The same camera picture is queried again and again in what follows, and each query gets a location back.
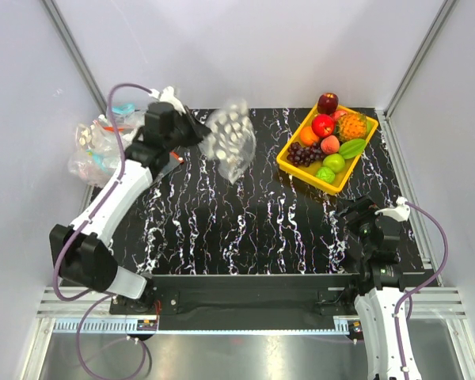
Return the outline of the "clear zip top bag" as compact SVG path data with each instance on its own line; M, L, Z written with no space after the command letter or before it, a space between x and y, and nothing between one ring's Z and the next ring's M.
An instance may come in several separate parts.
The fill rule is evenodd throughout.
M201 153L218 162L218 173L234 184L255 157L257 139L244 99L228 101L209 115L211 132L199 144Z

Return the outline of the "wrinkled green round fruit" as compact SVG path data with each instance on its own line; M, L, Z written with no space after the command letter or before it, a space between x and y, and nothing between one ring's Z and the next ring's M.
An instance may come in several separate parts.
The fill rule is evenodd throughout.
M331 184L335 180L336 174L329 167L322 166L316 172L315 177L320 181Z

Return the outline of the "bright red apple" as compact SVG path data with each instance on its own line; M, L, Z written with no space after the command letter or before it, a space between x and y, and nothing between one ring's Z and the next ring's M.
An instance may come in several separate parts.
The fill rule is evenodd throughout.
M311 128L319 138L326 138L334 132L335 122L331 116L320 114L312 120Z

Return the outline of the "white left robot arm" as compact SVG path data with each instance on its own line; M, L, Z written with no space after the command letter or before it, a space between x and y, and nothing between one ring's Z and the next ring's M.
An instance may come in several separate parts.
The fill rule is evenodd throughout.
M151 279L118 265L109 245L131 205L169 164L178 147L201 143L211 129L168 102L151 103L144 124L124 151L124 160L98 197L68 226L57 224L49 234L54 264L53 288L61 294L64 279L107 295L127 298L137 313L149 312L155 303Z

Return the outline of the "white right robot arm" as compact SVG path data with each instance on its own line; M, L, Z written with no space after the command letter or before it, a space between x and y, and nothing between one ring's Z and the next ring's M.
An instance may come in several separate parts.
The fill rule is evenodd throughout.
M410 209L400 197L396 207L380 208L369 196L348 202L339 212L362 252L359 278L344 293L348 311L357 314L367 352L369 379L421 379L412 352L405 279L397 249L401 224Z

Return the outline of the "pile of clear zip bags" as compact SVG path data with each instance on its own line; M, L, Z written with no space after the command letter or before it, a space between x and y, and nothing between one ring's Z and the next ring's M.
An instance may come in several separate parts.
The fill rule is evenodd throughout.
M128 158L121 164L122 145L128 148L145 123L145 111L133 104L124 104L112 109L112 116L119 134L114 133L109 116L99 115L90 125L80 124L75 132L75 152L68 161L69 172L89 185L103 188L108 182L121 185L133 184L148 187L159 181L179 165L184 159L169 153L167 165L160 173L153 174L142 163Z

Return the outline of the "smooth green apple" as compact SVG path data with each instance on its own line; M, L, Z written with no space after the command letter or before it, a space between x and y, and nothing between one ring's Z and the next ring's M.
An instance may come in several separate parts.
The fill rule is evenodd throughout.
M330 154L324 158L322 165L334 173L340 173L344 170L346 161L341 154Z

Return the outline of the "green star fruit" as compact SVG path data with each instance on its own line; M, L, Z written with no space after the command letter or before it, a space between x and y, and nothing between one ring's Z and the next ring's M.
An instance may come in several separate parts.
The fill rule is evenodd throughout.
M340 154L345 160L354 158L360 155L367 145L365 139L351 139L340 145L338 154Z

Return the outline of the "pink peach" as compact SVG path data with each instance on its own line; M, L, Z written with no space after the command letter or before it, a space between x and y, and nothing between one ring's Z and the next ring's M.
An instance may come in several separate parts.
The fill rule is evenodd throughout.
M336 154L340 149L340 141L335 135L330 135L321 141L321 150L324 154Z

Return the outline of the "dark purple grape bunch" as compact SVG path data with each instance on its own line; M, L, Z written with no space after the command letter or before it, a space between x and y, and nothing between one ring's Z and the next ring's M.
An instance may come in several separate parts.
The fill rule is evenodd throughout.
M287 161L294 166L309 167L314 162L321 162L324 157L317 143L303 146L300 142L293 142L287 148Z

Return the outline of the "orange pineapple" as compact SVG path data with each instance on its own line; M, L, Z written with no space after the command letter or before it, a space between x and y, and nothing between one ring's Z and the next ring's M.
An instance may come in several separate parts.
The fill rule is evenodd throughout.
M365 139L368 135L367 118L361 113L347 113L336 122L338 138L342 143Z

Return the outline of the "orange fruit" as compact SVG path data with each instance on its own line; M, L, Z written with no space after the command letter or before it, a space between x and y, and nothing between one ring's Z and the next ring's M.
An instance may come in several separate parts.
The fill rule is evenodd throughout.
M320 138L313 132L311 126L304 127L298 137L303 146L317 146L320 142Z

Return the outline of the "dark red apple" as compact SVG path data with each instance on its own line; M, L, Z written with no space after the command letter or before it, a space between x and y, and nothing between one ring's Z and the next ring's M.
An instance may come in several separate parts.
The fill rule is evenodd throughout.
M339 98L335 93L323 93L317 102L319 114L332 115L339 105Z

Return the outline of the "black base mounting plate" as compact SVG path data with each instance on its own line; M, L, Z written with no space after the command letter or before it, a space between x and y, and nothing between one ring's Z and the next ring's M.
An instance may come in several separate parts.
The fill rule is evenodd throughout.
M115 315L165 315L210 309L313 309L348 302L371 286L370 275L156 275L146 301L124 296L112 302Z

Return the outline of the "aluminium frame rail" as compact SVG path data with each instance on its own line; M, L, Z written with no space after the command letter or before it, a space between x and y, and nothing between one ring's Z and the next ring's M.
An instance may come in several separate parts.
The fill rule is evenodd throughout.
M59 333L107 333L128 335L348 335L357 321L377 315L367 307L292 302L274 308L243 305L200 306L188 309L188 296L169 291L159 306L147 311L122 311L115 300L94 292L75 302L62 302L52 289L44 291L36 312Z

